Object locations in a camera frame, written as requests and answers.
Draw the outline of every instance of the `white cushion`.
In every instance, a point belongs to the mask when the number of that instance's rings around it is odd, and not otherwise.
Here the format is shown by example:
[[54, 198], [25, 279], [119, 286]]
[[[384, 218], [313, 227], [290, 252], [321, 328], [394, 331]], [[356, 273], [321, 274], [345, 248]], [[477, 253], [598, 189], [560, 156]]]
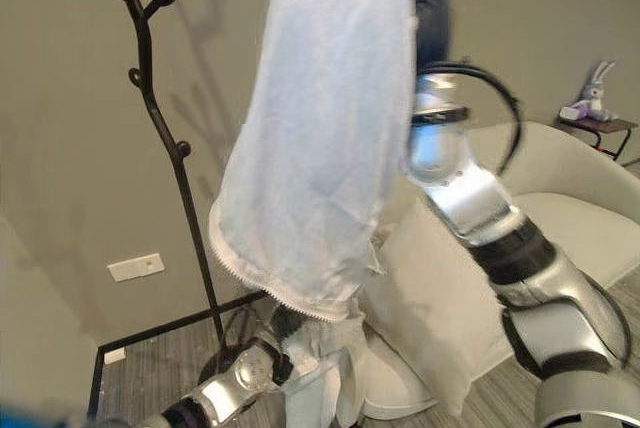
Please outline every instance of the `white cushion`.
[[389, 235], [380, 258], [387, 276], [365, 287], [367, 323], [449, 412], [460, 413], [475, 375], [496, 359], [495, 350], [505, 350], [484, 273], [421, 202]]
[[514, 201], [601, 285], [611, 286], [640, 264], [640, 226], [630, 219], [554, 193], [529, 193]]

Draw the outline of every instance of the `black coat rack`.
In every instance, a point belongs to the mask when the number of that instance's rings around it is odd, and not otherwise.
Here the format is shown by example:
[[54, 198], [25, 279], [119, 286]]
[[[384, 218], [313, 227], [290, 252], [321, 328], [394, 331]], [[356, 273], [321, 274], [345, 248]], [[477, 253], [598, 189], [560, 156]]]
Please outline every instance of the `black coat rack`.
[[219, 305], [216, 299], [215, 290], [213, 288], [213, 282], [211, 280], [211, 272], [209, 271], [209, 263], [202, 241], [202, 234], [200, 233], [200, 226], [198, 224], [198, 217], [193, 204], [193, 196], [191, 194], [191, 188], [189, 186], [189, 179], [184, 166], [184, 160], [191, 154], [191, 145], [187, 141], [175, 142], [171, 130], [167, 126], [153, 91], [153, 63], [152, 63], [152, 50], [151, 50], [151, 31], [149, 30], [149, 19], [158, 11], [162, 6], [169, 6], [175, 0], [151, 0], [151, 2], [143, 7], [140, 0], [123, 0], [129, 10], [133, 25], [136, 30], [136, 36], [138, 39], [138, 68], [131, 68], [129, 70], [129, 80], [133, 85], [142, 93], [142, 99], [147, 108], [147, 112], [151, 117], [151, 121], [162, 140], [162, 143], [167, 150], [173, 171], [175, 173], [178, 188], [180, 189], [180, 196], [182, 198], [182, 204], [184, 206], [187, 222], [189, 223], [189, 230], [191, 231], [191, 239], [193, 240], [193, 246], [198, 259], [198, 265], [200, 267], [200, 273], [202, 275], [202, 282], [207, 293], [207, 300], [209, 302], [209, 310], [211, 318], [215, 324], [216, 334], [220, 342], [220, 352], [216, 355], [216, 363], [220, 363], [218, 366], [222, 369], [224, 365], [232, 361], [232, 357], [235, 353], [233, 348], [227, 346], [224, 328], [222, 326], [222, 313], [238, 308], [242, 305], [256, 301], [266, 295], [264, 292], [255, 292], [249, 295], [237, 298], [223, 305]]

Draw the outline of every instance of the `black metal frame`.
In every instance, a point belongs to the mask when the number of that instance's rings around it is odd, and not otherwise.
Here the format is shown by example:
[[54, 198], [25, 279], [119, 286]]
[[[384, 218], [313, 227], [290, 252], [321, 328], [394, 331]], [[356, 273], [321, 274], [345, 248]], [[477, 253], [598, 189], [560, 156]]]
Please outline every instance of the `black metal frame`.
[[[622, 143], [620, 144], [620, 147], [618, 148], [618, 151], [611, 151], [611, 150], [607, 150], [605, 148], [601, 148], [600, 147], [600, 145], [602, 144], [602, 135], [603, 134], [617, 133], [618, 131], [615, 131], [615, 132], [612, 132], [612, 133], [605, 133], [605, 132], [600, 132], [595, 128], [589, 128], [588, 126], [577, 125], [575, 123], [572, 123], [570, 120], [565, 120], [565, 119], [560, 118], [560, 117], [558, 117], [558, 120], [563, 125], [566, 125], [566, 126], [569, 126], [571, 128], [574, 128], [576, 130], [585, 131], [587, 133], [591, 133], [592, 135], [595, 135], [596, 144], [595, 145], [590, 145], [591, 148], [595, 148], [599, 152], [606, 153], [607, 155], [613, 157], [613, 161], [618, 161], [618, 158], [620, 158], [620, 155], [622, 154], [622, 151], [624, 150], [625, 146], [627, 146], [627, 142], [629, 141], [629, 138], [631, 138], [632, 130], [635, 128], [635, 126], [633, 126], [631, 128], [627, 128], [626, 130], [619, 130], [619, 131], [626, 131], [627, 134], [625, 135], [624, 140], [622, 140]], [[622, 166], [628, 166], [630, 164], [633, 164], [633, 162], [628, 163], [628, 164], [624, 164]]]
[[151, 118], [151, 121], [153, 122], [153, 125], [156, 128], [160, 139], [162, 140], [167, 154], [169, 155], [169, 159], [171, 160], [171, 165], [173, 166], [173, 171], [176, 177], [178, 188], [180, 190], [180, 196], [182, 198], [185, 215], [189, 224], [191, 239], [193, 241], [194, 250], [198, 259], [198, 265], [200, 268], [200, 273], [202, 275], [202, 282], [207, 294], [209, 309], [98, 347], [93, 373], [93, 383], [91, 386], [91, 397], [89, 400], [89, 408], [87, 410], [87, 415], [90, 418], [95, 417], [98, 410], [100, 382], [102, 378], [102, 368], [104, 365], [105, 353], [116, 350], [118, 348], [126, 347], [133, 343], [144, 341], [146, 339], [161, 335], [163, 333], [167, 333], [178, 328], [182, 328], [184, 326], [210, 317], [213, 319], [216, 335], [220, 343], [220, 352], [217, 354], [217, 356], [220, 358], [224, 358], [224, 355], [228, 350], [228, 346], [225, 339], [224, 328], [222, 326], [221, 315], [229, 310], [233, 310], [242, 305], [252, 303], [266, 296], [265, 292], [258, 291], [237, 298], [228, 303], [224, 303], [222, 305], [219, 305], [216, 299], [204, 242], [202, 240], [202, 234], [200, 232], [200, 226], [198, 224], [198, 217], [196, 214], [195, 205], [193, 203], [193, 196], [191, 194], [191, 188], [189, 186], [189, 179], [187, 177], [186, 169], [184, 166], [185, 158], [187, 158], [191, 154], [191, 145], [187, 141], [178, 141], [176, 143], [173, 135], [171, 134], [171, 130], [169, 130], [169, 127], [167, 126], [167, 123], [165, 122], [164, 117], [160, 112], [160, 108], [158, 107], [158, 102], [156, 101], [156, 96], [153, 91], [153, 63], [149, 19], [156, 13], [156, 11], [158, 11], [160, 7], [168, 6], [175, 0], [151, 0], [151, 2], [149, 2], [146, 7], [142, 6], [140, 0], [123, 1], [126, 3], [129, 14], [131, 15], [131, 19], [133, 20], [133, 25], [135, 27], [138, 40], [139, 67], [131, 68], [129, 70], [129, 80], [136, 88], [140, 90], [149, 117]]
[[604, 148], [600, 148], [600, 145], [602, 144], [602, 135], [598, 131], [592, 130], [591, 128], [586, 128], [583, 126], [576, 126], [576, 125], [570, 125], [570, 126], [578, 130], [591, 133], [592, 135], [596, 135], [596, 144], [591, 145], [591, 147], [595, 148], [596, 150], [602, 153], [606, 153], [607, 155], [612, 156], [613, 161], [617, 161], [618, 158], [620, 158], [620, 155], [622, 154], [622, 150], [624, 150], [624, 147], [627, 146], [627, 142], [629, 141], [629, 138], [631, 138], [631, 130], [633, 130], [633, 128], [629, 128], [626, 130], [627, 134], [625, 135], [624, 140], [622, 140], [622, 143], [620, 144], [620, 148], [618, 148], [618, 151], [610, 151]]
[[640, 163], [640, 158], [635, 158], [631, 161], [627, 161], [626, 163], [623, 163], [622, 166], [626, 168], [628, 166], [635, 165], [636, 163]]

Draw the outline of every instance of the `white armchair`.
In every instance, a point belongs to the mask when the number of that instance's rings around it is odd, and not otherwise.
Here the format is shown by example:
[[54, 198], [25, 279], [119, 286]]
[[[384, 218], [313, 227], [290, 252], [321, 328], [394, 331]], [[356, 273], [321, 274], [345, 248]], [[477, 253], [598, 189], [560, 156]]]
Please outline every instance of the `white armchair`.
[[[474, 152], [488, 169], [499, 164], [510, 130], [498, 125], [469, 131]], [[502, 182], [547, 237], [605, 287], [640, 264], [640, 180], [605, 155], [557, 129], [525, 123], [522, 145]], [[382, 218], [399, 222], [381, 251], [390, 273], [374, 280], [363, 298], [368, 323], [384, 337], [372, 332], [368, 338], [371, 380], [364, 412], [374, 418], [423, 410], [435, 402], [431, 392], [449, 396], [440, 400], [445, 406], [459, 406], [470, 382], [511, 353], [480, 268], [445, 239], [450, 235], [443, 234], [435, 216], [416, 213], [418, 196], [413, 185], [398, 180]], [[419, 253], [408, 254], [410, 249]], [[412, 309], [420, 304], [421, 312]], [[460, 334], [469, 323], [475, 331]], [[481, 339], [487, 332], [502, 339]], [[430, 348], [434, 339], [439, 345]], [[443, 371], [446, 360], [434, 366], [437, 360], [418, 356], [429, 349], [459, 356]], [[477, 356], [474, 350], [486, 353]], [[456, 384], [443, 383], [449, 373], [458, 377]]]

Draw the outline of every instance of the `wall outlet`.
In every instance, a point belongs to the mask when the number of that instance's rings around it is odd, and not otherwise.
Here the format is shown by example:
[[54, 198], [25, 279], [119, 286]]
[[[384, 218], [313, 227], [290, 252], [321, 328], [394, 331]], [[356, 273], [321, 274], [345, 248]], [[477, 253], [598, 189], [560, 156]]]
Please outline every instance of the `wall outlet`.
[[125, 281], [164, 271], [164, 263], [162, 263], [160, 254], [154, 253], [153, 255], [113, 263], [108, 265], [107, 268], [115, 281]]

